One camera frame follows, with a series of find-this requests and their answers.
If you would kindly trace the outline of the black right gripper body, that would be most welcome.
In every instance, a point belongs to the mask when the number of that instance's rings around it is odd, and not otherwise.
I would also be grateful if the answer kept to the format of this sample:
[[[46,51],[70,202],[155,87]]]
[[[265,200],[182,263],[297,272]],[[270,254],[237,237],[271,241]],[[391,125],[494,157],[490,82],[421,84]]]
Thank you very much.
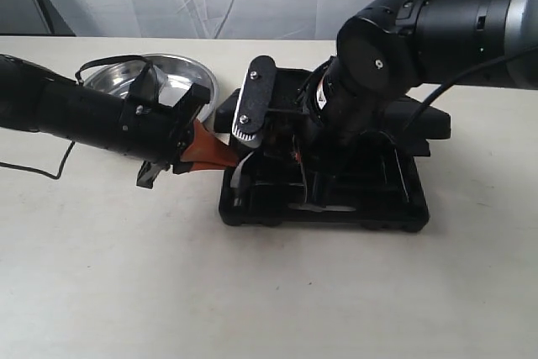
[[[265,166],[329,166],[332,135],[323,77],[276,77],[261,130],[260,163]],[[302,165],[293,159],[301,150]]]

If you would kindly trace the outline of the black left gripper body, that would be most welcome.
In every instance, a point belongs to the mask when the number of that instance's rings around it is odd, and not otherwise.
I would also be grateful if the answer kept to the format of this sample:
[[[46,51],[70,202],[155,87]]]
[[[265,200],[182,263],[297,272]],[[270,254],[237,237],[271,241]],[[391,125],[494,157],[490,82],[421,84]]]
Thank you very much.
[[[182,153],[193,143],[194,122],[209,103],[208,88],[194,83],[172,106],[159,102],[158,92],[142,94],[131,89],[120,116],[122,154],[148,161],[175,174],[188,172]]]

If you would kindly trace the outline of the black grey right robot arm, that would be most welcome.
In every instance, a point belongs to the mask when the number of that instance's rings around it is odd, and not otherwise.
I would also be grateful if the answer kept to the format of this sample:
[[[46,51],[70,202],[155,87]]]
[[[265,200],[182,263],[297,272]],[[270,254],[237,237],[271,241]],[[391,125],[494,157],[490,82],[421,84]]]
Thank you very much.
[[[271,156],[330,166],[411,89],[434,84],[537,87],[537,0],[374,0],[341,27],[336,53],[273,119]]]

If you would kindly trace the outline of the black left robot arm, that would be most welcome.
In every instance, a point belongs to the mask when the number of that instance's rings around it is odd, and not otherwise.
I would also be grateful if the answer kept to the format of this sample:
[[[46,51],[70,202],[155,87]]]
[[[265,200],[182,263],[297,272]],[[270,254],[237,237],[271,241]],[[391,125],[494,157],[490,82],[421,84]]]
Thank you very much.
[[[83,70],[127,61],[141,63],[125,98],[11,56],[1,57],[1,126],[46,133],[160,166],[187,164],[190,171],[236,166],[238,156],[198,120],[208,88],[192,84],[174,105],[160,103],[152,61],[121,55],[88,62]]]

